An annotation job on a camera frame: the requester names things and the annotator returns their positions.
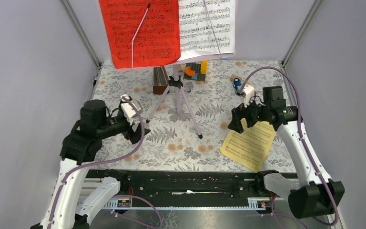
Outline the white sheet music page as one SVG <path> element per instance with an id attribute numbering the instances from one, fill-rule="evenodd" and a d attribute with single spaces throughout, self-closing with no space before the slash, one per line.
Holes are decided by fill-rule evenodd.
<path id="1" fill-rule="evenodd" d="M 235 53 L 236 0 L 180 0 L 181 57 L 209 60 Z"/>

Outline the yellow sheet music page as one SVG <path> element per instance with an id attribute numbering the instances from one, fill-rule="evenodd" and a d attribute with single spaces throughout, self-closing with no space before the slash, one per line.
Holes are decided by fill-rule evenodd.
<path id="1" fill-rule="evenodd" d="M 257 122 L 249 128 L 244 119 L 241 123 L 244 131 L 238 133 L 230 130 L 220 147 L 220 152 L 246 168 L 259 172 L 270 151 L 276 131 L 268 122 Z"/>

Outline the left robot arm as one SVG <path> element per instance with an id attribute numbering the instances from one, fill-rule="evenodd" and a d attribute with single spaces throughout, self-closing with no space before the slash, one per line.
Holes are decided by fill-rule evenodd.
<path id="1" fill-rule="evenodd" d="M 136 147 L 142 145 L 145 134 L 140 103 L 124 94 L 119 106 L 109 110 L 103 100 L 88 100 L 80 110 L 80 119 L 63 142 L 60 152 L 60 171 L 48 209 L 41 222 L 33 229 L 88 229 L 104 207 L 115 195 L 123 196 L 129 184 L 125 172 L 110 170 L 101 184 L 79 203 L 82 185 L 91 167 L 124 159 L 95 162 L 96 153 L 104 139 L 122 134 Z"/>

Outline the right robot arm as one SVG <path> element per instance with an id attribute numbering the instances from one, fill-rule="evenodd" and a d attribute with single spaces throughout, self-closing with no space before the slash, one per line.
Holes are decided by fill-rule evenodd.
<path id="1" fill-rule="evenodd" d="M 243 133 L 241 123 L 254 127 L 268 122 L 283 140 L 296 169 L 298 181 L 285 178 L 275 170 L 257 172 L 254 190 L 265 197 L 273 192 L 287 201 L 297 219 L 336 215 L 345 188 L 334 181 L 320 163 L 306 134 L 305 125 L 296 106 L 287 106 L 281 86 L 263 88 L 261 103 L 252 100 L 254 88 L 248 84 L 238 88 L 243 103 L 232 109 L 230 130 Z"/>

